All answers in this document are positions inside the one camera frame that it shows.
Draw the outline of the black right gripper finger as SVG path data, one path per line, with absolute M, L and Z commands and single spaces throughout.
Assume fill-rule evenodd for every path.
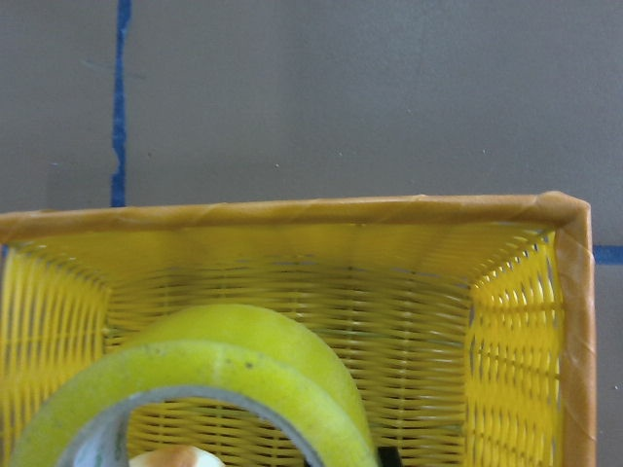
M 400 467 L 400 453 L 397 447 L 378 447 L 381 467 Z

